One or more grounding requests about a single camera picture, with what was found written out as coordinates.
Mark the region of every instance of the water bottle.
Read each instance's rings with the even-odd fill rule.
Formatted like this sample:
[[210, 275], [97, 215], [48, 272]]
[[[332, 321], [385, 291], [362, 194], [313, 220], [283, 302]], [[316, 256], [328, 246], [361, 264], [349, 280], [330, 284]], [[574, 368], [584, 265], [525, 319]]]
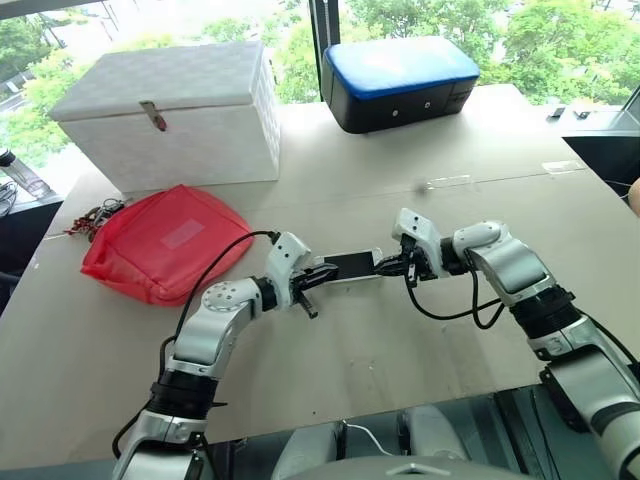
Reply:
[[22, 163], [11, 150], [0, 148], [0, 168], [35, 198], [40, 199], [53, 193], [47, 182]]

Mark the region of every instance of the table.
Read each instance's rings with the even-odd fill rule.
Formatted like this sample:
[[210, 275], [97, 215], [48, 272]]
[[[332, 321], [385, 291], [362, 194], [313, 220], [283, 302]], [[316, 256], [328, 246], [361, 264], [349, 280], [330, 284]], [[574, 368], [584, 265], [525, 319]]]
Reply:
[[[205, 189], [252, 227], [295, 232], [315, 254], [395, 253], [390, 230], [401, 207], [442, 233], [504, 220], [581, 308], [640, 353], [631, 321], [640, 308], [640, 223], [560, 138], [534, 128], [529, 108], [513, 87], [481, 87], [458, 116], [359, 137], [339, 131], [323, 105], [287, 106], [280, 180]], [[564, 162], [564, 173], [549, 173], [547, 161]], [[416, 176], [458, 175], [469, 177], [415, 188]], [[81, 275], [86, 241], [58, 234], [113, 193], [97, 173], [81, 179], [0, 320], [0, 468], [107, 458], [113, 434], [148, 398], [158, 345], [178, 309], [144, 305]], [[257, 241], [227, 278], [262, 273], [268, 249]], [[485, 282], [480, 294], [493, 297]], [[468, 308], [470, 295], [466, 277], [419, 292], [438, 312]], [[241, 335], [216, 396], [229, 405], [209, 416], [211, 441], [537, 381], [541, 364], [509, 314], [486, 332], [470, 319], [435, 322], [413, 310], [397, 278], [327, 285], [310, 297], [316, 320], [299, 308], [268, 312]]]

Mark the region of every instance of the blue cushion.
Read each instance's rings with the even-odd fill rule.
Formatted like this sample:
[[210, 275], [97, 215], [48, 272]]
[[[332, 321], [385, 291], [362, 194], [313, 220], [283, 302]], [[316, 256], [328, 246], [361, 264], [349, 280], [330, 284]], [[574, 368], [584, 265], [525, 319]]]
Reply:
[[345, 89], [360, 100], [473, 80], [480, 69], [442, 37], [342, 43], [325, 51]]

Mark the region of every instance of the red bag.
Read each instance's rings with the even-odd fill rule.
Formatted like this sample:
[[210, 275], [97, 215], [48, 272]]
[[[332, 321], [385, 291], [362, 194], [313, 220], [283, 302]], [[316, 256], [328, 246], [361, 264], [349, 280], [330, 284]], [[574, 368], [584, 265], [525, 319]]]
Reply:
[[[218, 254], [249, 231], [214, 196], [178, 185], [116, 213], [98, 230], [81, 272], [146, 303], [182, 305]], [[252, 241], [236, 245], [202, 285], [228, 270]]]

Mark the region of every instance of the white storage box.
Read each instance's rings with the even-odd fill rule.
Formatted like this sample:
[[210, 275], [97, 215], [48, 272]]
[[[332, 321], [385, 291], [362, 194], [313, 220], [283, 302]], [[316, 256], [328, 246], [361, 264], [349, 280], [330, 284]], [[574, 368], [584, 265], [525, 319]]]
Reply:
[[273, 88], [259, 42], [112, 53], [50, 116], [122, 192], [276, 180]]

